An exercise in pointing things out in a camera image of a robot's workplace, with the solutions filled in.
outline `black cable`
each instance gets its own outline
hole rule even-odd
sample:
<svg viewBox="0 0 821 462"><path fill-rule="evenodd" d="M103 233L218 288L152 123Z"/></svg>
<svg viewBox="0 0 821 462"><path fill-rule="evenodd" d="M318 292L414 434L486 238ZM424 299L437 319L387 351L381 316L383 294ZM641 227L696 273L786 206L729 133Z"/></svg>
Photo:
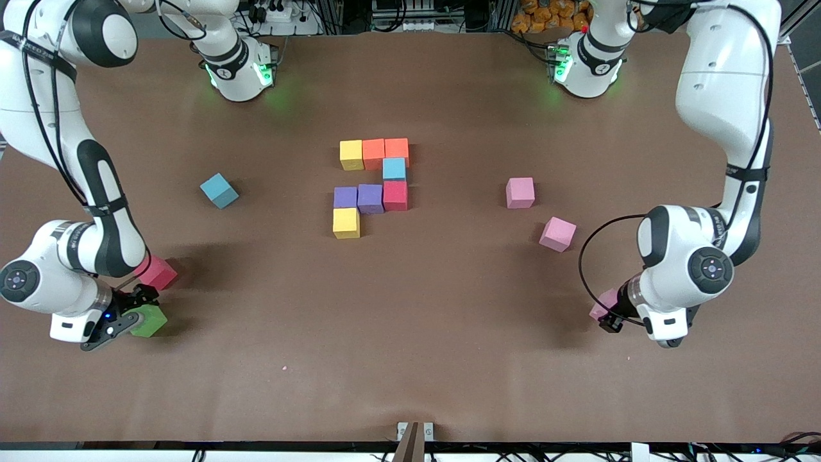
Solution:
<svg viewBox="0 0 821 462"><path fill-rule="evenodd" d="M731 453L729 450L724 450L721 446L719 446L719 445L717 445L717 444L715 444L715 443L713 443L713 446L714 446L716 449L718 449L718 451L719 451L719 452L721 452L722 454L726 454L728 457L730 457L730 459L735 460L735 462L744 462L744 461L743 461L743 460L741 460L738 456L736 456L735 454Z"/></svg>
<svg viewBox="0 0 821 462"><path fill-rule="evenodd" d="M524 34L522 34L522 35L521 35L521 38L522 38L523 40L525 40L525 35L524 35ZM539 54L538 54L538 53L536 53L536 51L535 51L535 50L533 50L533 49L530 47L530 42L528 42L527 40L525 40L525 48L527 48L527 51L529 51L529 52L530 52L530 54L532 54L534 58L538 59L539 61L541 61L541 62L543 62L543 63L545 63L545 64L562 64L562 61L558 61L557 59L546 59L546 58L542 58L541 56L539 56Z"/></svg>
<svg viewBox="0 0 821 462"><path fill-rule="evenodd" d="M408 4L406 0L401 0L402 4L397 7L397 17L393 20L393 24L390 25L387 29L379 29L378 27L374 26L374 30L377 32L393 32L396 29L399 29L402 23L405 22L405 18L408 12Z"/></svg>
<svg viewBox="0 0 821 462"><path fill-rule="evenodd" d="M60 31L57 33L57 41L55 42L55 49L54 55L58 56L60 53L60 43L62 42L63 34L65 33L66 27L68 25L68 19L71 17L71 14L80 5L79 1L75 1L71 4L71 6L66 10L66 14L62 17L62 24L60 26ZM80 189L80 185L77 184L77 181L74 177L71 176L71 172L68 171L68 167L66 165L66 158L62 152L62 140L60 137L60 99L57 93L57 67L51 66L51 84L52 84L52 104L54 106L54 140L57 142L57 157L60 159L62 163L62 169L68 175L68 178L71 180L71 185L74 187L74 191L76 192L75 197L78 198L80 204L82 206L88 205L88 200L85 198L85 194L83 194L82 190Z"/></svg>
<svg viewBox="0 0 821 462"><path fill-rule="evenodd" d="M172 7L172 8L174 8L175 10L179 11L179 12L180 12L180 14L182 14L182 15L183 15L183 17L186 17L186 12L185 12L185 10L183 10L182 8L178 7L177 5L175 5L175 4L171 3L171 2L169 2L168 0L159 0L159 4L160 4L160 7L162 7L162 5L163 5L163 4L168 5L169 7ZM173 35L173 36L177 37L178 39L188 40L189 42L195 42L195 41L197 41L197 40L202 40L202 39L204 39L204 38L205 38L205 36L206 36L206 35L208 35L208 31L203 30L203 34L202 34L201 36L191 38L191 37L189 37L189 36L185 33L185 31L183 31L183 32L182 32L182 35L181 35L181 34L178 34L176 31L172 30L170 27L168 27L168 24L165 22L165 17L164 17L162 14L160 14L160 15L159 15L159 21L160 21L161 23L163 23L163 27L165 27L165 30L167 30L169 34L171 34L171 35Z"/></svg>
<svg viewBox="0 0 821 462"><path fill-rule="evenodd" d="M29 24L31 22L31 17L34 15L34 10L37 5L40 3L40 0L35 0L34 2L29 5L28 11L25 13L25 19L23 22L23 39L28 39L29 36ZM29 91L29 98L31 99L31 106L34 110L34 118L37 120L37 126L40 129L40 135L43 137L43 143L48 148L48 153L51 155L52 161L54 162L54 166L57 171L60 173L63 182L65 182L68 189L71 191L71 194L77 199L81 205L85 206L87 202L85 198L78 192L79 187L75 189L76 183L71 175L64 169L63 165L60 162L60 159L57 157L57 154L54 152L54 146L51 144L51 140L48 138L48 133L46 132L45 123L43 123L43 116L40 113L39 104L37 104L37 96L34 94L34 85L31 82L31 70L29 67L29 55L23 49L21 50L21 56L23 58L23 74L25 76L25 86L26 89Z"/></svg>
<svg viewBox="0 0 821 462"><path fill-rule="evenodd" d="M672 453L669 456L664 455L664 454L659 454L658 452L653 452L651 454L655 455L656 457L661 457L662 459L673 460L675 462L681 462L681 459L674 456Z"/></svg>
<svg viewBox="0 0 821 462"><path fill-rule="evenodd" d="M621 319L621 320L623 320L623 321L627 321L627 322L629 322L629 323L631 323L631 324L635 324L635 325L637 325L637 326L642 326L642 327L644 327L644 323L643 323L643 322L639 322L639 321L636 321L636 320L634 320L634 319L630 319L629 317L622 316L622 315L620 315L620 314L618 314L618 313L616 313L616 312L612 311L610 308L605 307L605 306L604 306L604 303L601 303L601 301L600 301L600 300L599 300L599 299L598 299L595 295L593 295L593 291L592 291L592 290L590 290L590 287L587 285L587 280L585 279L585 272L582 270L582 265L581 265L581 263L582 263L582 258L584 258L584 256L585 256L585 249L587 248L587 244L589 244L589 243L590 243L590 241L593 239L593 237L595 237L595 235L596 235L596 234L598 234L601 230L603 230L603 229L607 228L607 227L608 227L608 226L610 226L611 224L617 223L617 222L619 222L619 221L623 221L623 220L625 220L625 219L640 219L640 218L644 218L644 215L623 215L623 216L620 216L620 217L618 217L618 218L611 219L611 220L610 220L610 221L608 221L607 223L605 223L605 224L603 224L603 225L599 226L598 228L596 228L596 230L595 230L595 231L593 231L593 233L592 233L590 236L588 236L588 237L587 237L587 239L585 240L585 243L581 245L581 250L579 251L579 277L581 277L581 284L585 286L585 290L587 291L587 294L588 294L588 295L589 295L589 296L590 296L590 297L591 297L591 298L592 298L592 299L593 299L593 300L594 300L594 301L595 301L595 302L596 302L596 303L597 303L600 307L604 308L604 309L605 309L608 313L610 313L610 314L612 314L612 315L614 315L614 316L618 317L619 319Z"/></svg>
<svg viewBox="0 0 821 462"><path fill-rule="evenodd" d="M311 9L312 12L314 12L314 16L316 17L316 19L318 19L319 21L322 21L322 23L325 25L325 27L331 27L333 29L334 34L336 34L337 29L339 29L339 30L342 29L341 25L336 24L334 22L326 21L325 18L323 18L322 15L319 14L319 10L316 9L316 6L312 2L306 2L306 3L308 3L310 5L310 9Z"/></svg>
<svg viewBox="0 0 821 462"><path fill-rule="evenodd" d="M143 268L143 270L140 271L140 273L138 275L131 276L130 278L128 278L128 280L126 280L126 282L123 282L120 285L118 285L117 287L115 287L114 288L115 292L122 290L128 284L131 284L132 282L138 280L140 278L140 276L144 275L145 272L149 270L149 268L151 267L151 263L154 261L154 257L151 255L151 250L149 249L148 246L145 246L145 254L147 255L147 258L148 258L148 265L146 265L145 268Z"/></svg>
<svg viewBox="0 0 821 462"><path fill-rule="evenodd" d="M761 23L759 22L759 20L755 19L755 16L750 14L750 12L748 12L744 8L738 7L736 5L727 5L727 8L729 8L731 10L735 10L735 11L741 13L747 19L749 19L750 22L753 23L753 25L755 25L755 29L758 30L761 41L764 42L764 47L767 50L767 62L768 62L767 68L768 68L768 72L769 72L768 79L767 79L768 80L768 82L767 82L767 100L764 101L764 116L762 117L763 120L761 121L761 128L759 130L759 137L758 137L758 140L755 142L755 148L753 148L753 154L750 156L750 161L747 162L746 169L750 170L753 166L753 163L755 162L757 154L759 153L759 149L761 148L761 143L764 141L764 132L767 129L767 121L769 119L770 103L773 101L773 80L774 80L774 75L773 75L773 73L774 73L773 72L774 64L773 64L773 62L775 60L773 59L773 46L770 44L769 38L767 37L767 31L764 29L763 26L761 26ZM729 231L730 226L732 225L732 221L736 218L736 213L738 212L738 205L739 205L739 203L741 203L741 196L744 194L744 185L746 183L747 183L746 181L742 180L741 184L738 186L738 194L736 195L736 201L732 206L732 212L730 214L730 219L727 221L727 226L724 227L724 229L726 230L725 233L727 231Z"/></svg>
<svg viewBox="0 0 821 462"><path fill-rule="evenodd" d="M516 35L516 34L512 33L511 31L509 31L507 29L493 29L493 30L489 30L488 32L505 34L508 37L510 37L511 39L514 39L515 41L519 42L520 44L523 44L523 45L529 44L530 47L535 48L535 49L549 49L550 46L552 45L552 44L538 44L536 42L531 42L531 41L529 41L529 40L527 40L523 37L520 37L519 35Z"/></svg>
<svg viewBox="0 0 821 462"><path fill-rule="evenodd" d="M779 445L788 445L790 443L794 443L798 440L803 440L806 437L821 437L821 433L819 432L803 432L798 435L795 435L792 438L786 439L778 443Z"/></svg>

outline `metal bracket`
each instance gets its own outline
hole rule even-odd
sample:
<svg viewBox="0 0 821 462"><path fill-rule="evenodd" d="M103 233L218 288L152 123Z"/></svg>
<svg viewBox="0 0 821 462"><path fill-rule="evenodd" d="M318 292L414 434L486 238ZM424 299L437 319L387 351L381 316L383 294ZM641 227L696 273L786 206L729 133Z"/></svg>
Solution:
<svg viewBox="0 0 821 462"><path fill-rule="evenodd" d="M408 422L399 422L397 424L397 441L401 441L402 437L405 435L405 431L408 428ZM433 439L433 422L425 422L424 423L424 440L425 441L436 441Z"/></svg>

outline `teal cube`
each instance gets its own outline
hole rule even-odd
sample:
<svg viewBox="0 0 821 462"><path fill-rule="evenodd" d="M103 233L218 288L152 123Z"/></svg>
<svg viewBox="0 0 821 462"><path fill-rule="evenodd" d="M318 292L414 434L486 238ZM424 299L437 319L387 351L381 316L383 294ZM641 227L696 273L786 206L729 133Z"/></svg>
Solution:
<svg viewBox="0 0 821 462"><path fill-rule="evenodd" d="M405 159L402 157L386 157L382 160L382 180L406 181Z"/></svg>
<svg viewBox="0 0 821 462"><path fill-rule="evenodd" d="M234 191L234 188L231 187L221 173L217 173L207 182L202 183L200 189L202 189L205 195L208 196L208 199L220 209L228 207L229 204L240 196Z"/></svg>

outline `green cube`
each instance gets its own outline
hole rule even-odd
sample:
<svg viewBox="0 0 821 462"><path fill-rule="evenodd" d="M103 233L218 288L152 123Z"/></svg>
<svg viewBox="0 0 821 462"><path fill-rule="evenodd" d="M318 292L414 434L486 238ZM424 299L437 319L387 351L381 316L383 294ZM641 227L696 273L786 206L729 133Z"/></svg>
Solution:
<svg viewBox="0 0 821 462"><path fill-rule="evenodd" d="M125 314L128 313L139 313L143 315L142 324L134 329L131 329L131 334L136 337L149 338L151 335L154 335L160 327L165 326L165 323L168 322L168 318L166 318L163 314L163 310L159 309L159 306L157 305L141 305L128 310Z"/></svg>

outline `green light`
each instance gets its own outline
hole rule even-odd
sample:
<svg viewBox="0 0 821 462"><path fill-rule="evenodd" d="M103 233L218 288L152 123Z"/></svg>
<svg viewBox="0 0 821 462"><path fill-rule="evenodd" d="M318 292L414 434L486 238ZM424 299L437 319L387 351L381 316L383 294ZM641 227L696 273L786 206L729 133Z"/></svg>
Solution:
<svg viewBox="0 0 821 462"><path fill-rule="evenodd" d="M208 75L209 75L209 77L211 77L211 86L214 87L214 88L217 88L217 81L214 80L214 76L213 76L213 73L211 72L211 69L209 69L208 66L206 66L205 70L208 71Z"/></svg>
<svg viewBox="0 0 821 462"><path fill-rule="evenodd" d="M610 79L610 83L611 83L611 84L612 84L614 81L616 81L616 79L618 78L618 70L619 70L619 67L621 67L621 64L622 64L623 62L624 62L624 60L619 59L619 60L618 60L618 64L616 65L616 68L615 68L615 69L613 69L613 77L612 77L612 79Z"/></svg>
<svg viewBox="0 0 821 462"><path fill-rule="evenodd" d="M564 82L567 78L567 74L570 72L570 68L573 66L573 57L568 56L562 64L559 64L556 67L556 81Z"/></svg>
<svg viewBox="0 0 821 462"><path fill-rule="evenodd" d="M273 83L273 78L271 77L271 70L268 66L260 66L259 64L254 64L254 70L259 77L259 83L263 86L270 86Z"/></svg>

